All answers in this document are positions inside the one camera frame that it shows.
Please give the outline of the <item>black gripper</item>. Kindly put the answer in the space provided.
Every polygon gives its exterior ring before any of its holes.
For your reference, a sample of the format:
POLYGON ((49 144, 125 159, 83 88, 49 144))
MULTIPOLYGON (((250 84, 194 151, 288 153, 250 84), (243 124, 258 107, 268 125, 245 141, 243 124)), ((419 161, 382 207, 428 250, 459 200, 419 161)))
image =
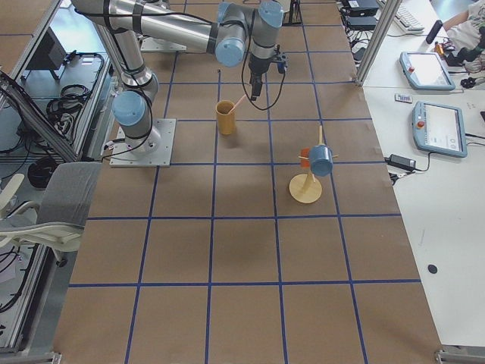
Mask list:
POLYGON ((251 100, 256 100, 261 95, 262 75, 268 72, 270 64, 274 60, 275 55, 270 58, 259 58, 253 53, 249 53, 251 100))

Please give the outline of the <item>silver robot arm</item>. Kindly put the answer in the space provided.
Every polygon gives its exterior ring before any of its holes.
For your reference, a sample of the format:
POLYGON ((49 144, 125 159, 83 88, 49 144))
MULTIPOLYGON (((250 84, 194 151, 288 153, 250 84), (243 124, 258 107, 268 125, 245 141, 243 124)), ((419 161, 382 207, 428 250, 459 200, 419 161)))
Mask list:
POLYGON ((76 1, 119 73, 112 114, 122 151, 115 167, 271 161, 271 126, 237 120, 239 101, 266 96, 271 66, 284 69, 277 45, 283 13, 277 2, 251 8, 223 2, 216 20, 172 11, 161 2, 76 1))

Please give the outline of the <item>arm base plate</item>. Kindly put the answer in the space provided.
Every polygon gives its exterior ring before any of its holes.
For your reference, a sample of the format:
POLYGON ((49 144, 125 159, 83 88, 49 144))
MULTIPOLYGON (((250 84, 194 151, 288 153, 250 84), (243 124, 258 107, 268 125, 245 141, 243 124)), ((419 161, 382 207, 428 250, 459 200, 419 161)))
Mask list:
POLYGON ((147 140, 116 143, 109 165, 113 168, 169 167, 177 120, 157 118, 147 140))
POLYGON ((186 46, 164 39, 144 37, 141 41, 141 51, 145 53, 185 52, 186 46))

